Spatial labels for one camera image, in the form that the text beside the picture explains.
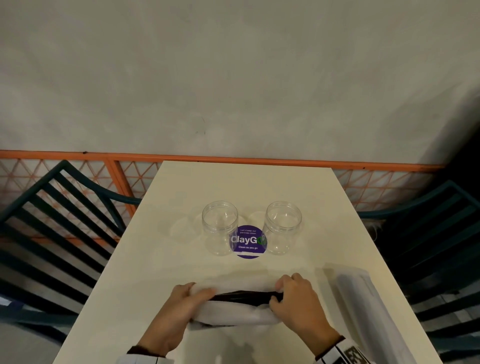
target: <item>purple circular sticker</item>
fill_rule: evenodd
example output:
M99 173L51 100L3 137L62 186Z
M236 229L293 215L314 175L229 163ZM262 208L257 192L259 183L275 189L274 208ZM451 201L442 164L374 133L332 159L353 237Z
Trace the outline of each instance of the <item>purple circular sticker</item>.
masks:
M265 253L267 240L262 231L252 225L238 227L237 235L230 238L233 252L241 258L254 259Z

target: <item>person's right hand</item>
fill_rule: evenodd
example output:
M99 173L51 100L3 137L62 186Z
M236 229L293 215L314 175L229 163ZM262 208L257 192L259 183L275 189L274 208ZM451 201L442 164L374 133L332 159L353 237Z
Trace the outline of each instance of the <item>person's right hand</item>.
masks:
M340 339L339 333L328 323L317 294L310 282L299 273L282 276L275 289L283 288L283 300L270 299L270 308L283 323L295 332L317 356Z

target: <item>dark green chair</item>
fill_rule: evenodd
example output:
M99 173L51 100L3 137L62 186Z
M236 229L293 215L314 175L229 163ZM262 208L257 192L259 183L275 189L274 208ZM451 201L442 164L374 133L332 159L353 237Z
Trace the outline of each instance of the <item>dark green chair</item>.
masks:
M76 188L71 182L73 180L76 180L91 190L99 201L101 201L104 207L102 210L107 212L107 214L102 212L100 208ZM63 191L56 188L52 182L58 183ZM42 246L42 244L36 243L27 236L24 231L12 226L12 218L22 221L68 254L90 267L93 271L102 273L104 265L99 262L98 259L94 259L91 255L75 246L25 208L25 204L27 203L33 205L35 209L38 209L55 221L68 231L71 236L78 238L100 257L105 260L110 258L111 253L107 249L98 244L89 234L77 227L69 218L40 197L39 193L42 193L42 191L52 200L56 201L64 211L68 211L75 216L75 218L80 220L88 229L93 231L95 235L104 240L105 243L112 248L115 248L117 245L117 241L112 236L116 235L121 237L126 229L125 222L112 201L137 206L140 204L141 199L126 197L101 187L81 174L68 161L63 160L0 213L0 234L4 239L10 241L10 243L17 244L30 254L48 262L87 287L93 288L96 279L91 275L54 254L45 246ZM112 234L109 234L104 228L94 222L87 215L87 211L89 212L88 215L95 216ZM80 304L84 304L88 298L86 294L2 248L0 248L0 264ZM0 306L0 322L14 324L51 341L59 344L63 343L66 335L58 330L58 328L71 327L78 314L66 307L29 292L4 278L6 277L0 278L0 296L11 301L11 303L8 306Z
M359 212L384 220L375 244L410 304L458 293L480 279L480 203L452 181L392 209ZM428 321L480 304L480 293L418 312ZM444 362L480 354L480 319L427 332Z

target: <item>white table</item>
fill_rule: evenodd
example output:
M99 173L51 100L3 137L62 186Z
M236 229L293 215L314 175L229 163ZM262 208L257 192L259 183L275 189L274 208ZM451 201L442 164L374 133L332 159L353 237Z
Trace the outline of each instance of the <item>white table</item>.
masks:
M198 215L216 200L233 203L255 221L273 201L296 204L304 219L298 244L283 256L210 254L199 237ZM54 364L115 363L137 343L174 285L241 271L299 272L319 293L332 325L355 338L324 273L328 263L368 270L417 362L441 363L330 168L164 162ZM176 364L313 362L283 324L187 331L169 357Z

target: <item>black sleeve cuff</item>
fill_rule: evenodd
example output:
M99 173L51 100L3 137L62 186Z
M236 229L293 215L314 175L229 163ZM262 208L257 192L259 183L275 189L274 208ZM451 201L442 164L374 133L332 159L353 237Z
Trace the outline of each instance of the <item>black sleeve cuff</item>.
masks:
M165 358L165 356L160 356L152 352L149 352L147 349L145 349L140 345L132 346L130 350L127 351L127 354L147 355L147 356L154 356L156 358Z
M329 346L326 350L324 350L323 353L315 356L315 361L317 362L322 356L324 356L325 354L327 354L330 350L333 349L333 347L335 345L337 345L339 342L342 342L343 340L345 340L345 336L340 336L340 338L335 342L335 344L333 344L332 346Z

